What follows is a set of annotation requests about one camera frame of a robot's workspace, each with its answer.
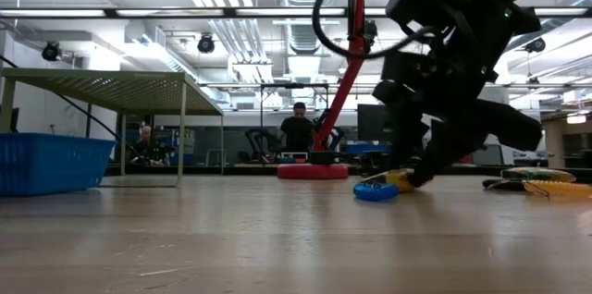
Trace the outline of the blue coil wristband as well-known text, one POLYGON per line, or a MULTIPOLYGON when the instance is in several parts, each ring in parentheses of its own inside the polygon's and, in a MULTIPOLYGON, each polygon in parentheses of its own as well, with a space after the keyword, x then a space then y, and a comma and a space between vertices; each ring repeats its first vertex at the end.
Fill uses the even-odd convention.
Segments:
POLYGON ((383 183, 358 183, 352 192, 357 199, 368 202, 383 202, 396 198, 400 190, 397 186, 383 183))

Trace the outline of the yellow crayon box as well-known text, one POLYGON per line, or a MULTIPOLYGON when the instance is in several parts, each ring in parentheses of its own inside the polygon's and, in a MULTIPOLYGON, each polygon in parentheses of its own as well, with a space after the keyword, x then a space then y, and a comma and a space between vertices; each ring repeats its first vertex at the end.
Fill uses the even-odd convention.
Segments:
POLYGON ((500 176, 506 179, 549 180, 573 183, 576 177, 568 172, 546 167, 511 167, 503 169, 500 176))
POLYGON ((412 173, 411 168, 393 169, 365 178, 363 183, 394 185, 399 189, 399 192, 414 192, 415 186, 409 180, 412 173))

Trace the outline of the orange coil wristband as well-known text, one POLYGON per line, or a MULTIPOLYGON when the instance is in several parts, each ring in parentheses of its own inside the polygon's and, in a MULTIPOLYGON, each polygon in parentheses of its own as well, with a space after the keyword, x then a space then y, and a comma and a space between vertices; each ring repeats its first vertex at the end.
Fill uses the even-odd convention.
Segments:
POLYGON ((524 188, 545 197, 561 196, 592 199, 592 186, 562 181, 524 180, 524 188))

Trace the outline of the person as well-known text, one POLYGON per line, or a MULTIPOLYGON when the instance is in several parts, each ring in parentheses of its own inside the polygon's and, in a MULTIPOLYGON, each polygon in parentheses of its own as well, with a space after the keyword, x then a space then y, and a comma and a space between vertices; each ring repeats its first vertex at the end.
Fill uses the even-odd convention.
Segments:
POLYGON ((146 161, 152 164, 157 160, 158 146, 152 139, 152 128, 150 126, 143 126, 140 128, 139 140, 133 144, 129 161, 131 163, 146 161))
POLYGON ((313 142, 314 123, 305 114, 305 103, 297 102, 292 108, 292 116, 282 121, 280 131, 285 142, 283 152, 309 152, 313 142))

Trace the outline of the blue plastic basket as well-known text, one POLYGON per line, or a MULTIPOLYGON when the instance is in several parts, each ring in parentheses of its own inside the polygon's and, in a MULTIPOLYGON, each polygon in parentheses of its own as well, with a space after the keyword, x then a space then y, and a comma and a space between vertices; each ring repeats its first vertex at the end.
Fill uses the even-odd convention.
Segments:
POLYGON ((0 197, 97 188, 113 141, 44 133, 0 134, 0 197))

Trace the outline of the white square pillar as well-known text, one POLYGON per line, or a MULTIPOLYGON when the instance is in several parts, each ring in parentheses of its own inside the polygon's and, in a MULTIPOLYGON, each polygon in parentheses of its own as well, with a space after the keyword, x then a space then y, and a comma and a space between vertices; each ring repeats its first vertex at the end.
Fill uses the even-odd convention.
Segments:
POLYGON ((502 88, 484 88, 478 96, 475 109, 484 115, 507 116, 512 112, 508 91, 502 88))

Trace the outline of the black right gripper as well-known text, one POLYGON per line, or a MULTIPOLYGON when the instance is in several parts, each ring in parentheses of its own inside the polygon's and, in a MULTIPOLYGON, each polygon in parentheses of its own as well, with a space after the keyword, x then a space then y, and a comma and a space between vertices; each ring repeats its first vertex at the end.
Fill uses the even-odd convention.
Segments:
POLYGON ((484 115, 475 109, 485 84, 495 80, 494 66, 512 36, 512 31, 488 28, 477 31, 473 43, 455 31, 428 55, 394 52, 385 56, 373 95, 388 112, 390 167, 408 166, 422 153, 407 176, 414 188, 481 148, 490 134, 514 149, 537 148, 542 138, 537 120, 511 106, 507 116, 484 115), (429 126, 422 121, 424 114, 443 121, 432 121, 425 149, 423 138, 429 126))

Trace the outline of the grey chair back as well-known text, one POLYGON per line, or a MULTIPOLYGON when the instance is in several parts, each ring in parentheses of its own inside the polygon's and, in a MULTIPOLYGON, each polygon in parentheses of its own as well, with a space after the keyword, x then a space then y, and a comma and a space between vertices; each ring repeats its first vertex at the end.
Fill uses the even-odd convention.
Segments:
POLYGON ((498 144, 485 144, 472 154, 474 165, 503 165, 503 153, 498 144))

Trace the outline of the black coil wristband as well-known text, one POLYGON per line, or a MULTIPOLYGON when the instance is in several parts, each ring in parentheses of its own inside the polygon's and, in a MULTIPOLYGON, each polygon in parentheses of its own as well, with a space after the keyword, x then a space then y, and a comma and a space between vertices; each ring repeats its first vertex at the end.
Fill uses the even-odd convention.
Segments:
POLYGON ((482 182, 485 190, 506 190, 524 192, 526 188, 520 179, 496 178, 485 179, 482 182))

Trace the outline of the black flat monitor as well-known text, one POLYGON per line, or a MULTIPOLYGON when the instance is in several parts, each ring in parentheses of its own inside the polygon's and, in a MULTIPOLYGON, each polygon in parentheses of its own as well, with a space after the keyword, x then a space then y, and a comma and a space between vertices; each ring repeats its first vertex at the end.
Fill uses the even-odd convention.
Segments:
POLYGON ((387 111, 381 104, 357 106, 357 134, 359 141, 387 141, 387 111))

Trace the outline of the black aluminium frame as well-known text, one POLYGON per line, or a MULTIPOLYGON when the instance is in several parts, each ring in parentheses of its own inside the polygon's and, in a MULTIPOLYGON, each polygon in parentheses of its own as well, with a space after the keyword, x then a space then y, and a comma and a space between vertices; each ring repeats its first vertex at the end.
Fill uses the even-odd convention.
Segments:
MULTIPOLYGON (((442 169, 440 175, 460 175, 460 176, 498 176, 502 169, 507 166, 474 166, 459 165, 442 169)), ((583 180, 592 180, 591 168, 566 168, 566 172, 575 175, 583 180)), ((125 169, 127 175, 176 175, 178 169, 174 166, 151 166, 142 167, 127 165, 125 169)), ((247 165, 231 166, 221 168, 219 166, 184 166, 185 175, 226 175, 226 176, 275 176, 277 168, 275 166, 247 165)))

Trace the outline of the green perforated metal shelf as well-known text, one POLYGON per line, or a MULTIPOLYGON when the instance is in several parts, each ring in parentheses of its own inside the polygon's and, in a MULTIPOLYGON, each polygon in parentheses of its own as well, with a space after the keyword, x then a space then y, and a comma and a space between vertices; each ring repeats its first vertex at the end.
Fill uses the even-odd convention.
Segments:
POLYGON ((178 173, 183 179, 185 118, 223 116, 222 109, 187 72, 110 71, 82 69, 17 68, 0 69, 5 79, 0 114, 0 131, 9 131, 16 84, 22 82, 67 98, 96 104, 127 115, 177 115, 179 117, 178 173))

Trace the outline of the red desk lamp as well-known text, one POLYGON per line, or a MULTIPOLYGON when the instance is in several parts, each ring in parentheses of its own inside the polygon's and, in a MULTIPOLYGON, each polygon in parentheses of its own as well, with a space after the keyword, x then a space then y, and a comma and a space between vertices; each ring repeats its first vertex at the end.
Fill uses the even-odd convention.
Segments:
POLYGON ((349 168, 339 164, 339 154, 331 144, 331 131, 341 113, 352 86, 364 62, 364 55, 369 48, 365 36, 364 0, 348 0, 345 17, 348 21, 349 47, 343 49, 331 42, 321 26, 321 9, 324 0, 315 0, 312 7, 312 27, 319 42, 326 49, 346 58, 348 66, 338 86, 338 90, 329 108, 316 121, 313 130, 312 151, 305 164, 285 164, 277 169, 279 178, 287 179, 341 179, 349 176, 349 168))

